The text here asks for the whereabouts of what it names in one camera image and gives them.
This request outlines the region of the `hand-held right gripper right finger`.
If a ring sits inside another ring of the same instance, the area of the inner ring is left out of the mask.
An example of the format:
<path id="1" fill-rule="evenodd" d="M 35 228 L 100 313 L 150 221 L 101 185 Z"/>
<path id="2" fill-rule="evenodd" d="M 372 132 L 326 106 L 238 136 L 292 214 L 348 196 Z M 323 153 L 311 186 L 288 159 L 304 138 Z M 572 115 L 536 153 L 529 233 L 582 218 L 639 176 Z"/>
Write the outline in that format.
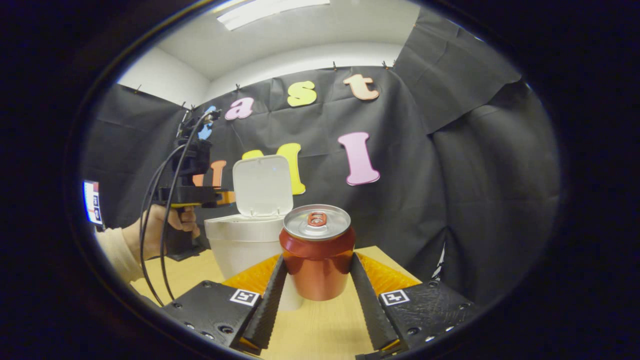
<path id="1" fill-rule="evenodd" d="M 352 257 L 350 275 L 374 350 L 368 358 L 430 346 L 480 310 L 436 278 L 418 282 L 359 252 Z"/>

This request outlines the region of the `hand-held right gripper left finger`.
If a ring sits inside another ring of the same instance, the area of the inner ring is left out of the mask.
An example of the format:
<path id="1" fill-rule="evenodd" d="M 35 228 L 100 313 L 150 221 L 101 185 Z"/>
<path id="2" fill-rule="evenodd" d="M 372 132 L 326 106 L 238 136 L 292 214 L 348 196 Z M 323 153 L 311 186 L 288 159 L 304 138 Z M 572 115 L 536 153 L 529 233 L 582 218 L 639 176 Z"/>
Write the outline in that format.
<path id="1" fill-rule="evenodd" d="M 203 280 L 162 311 L 206 341 L 259 356 L 269 347 L 288 271 L 281 254 L 219 283 Z"/>

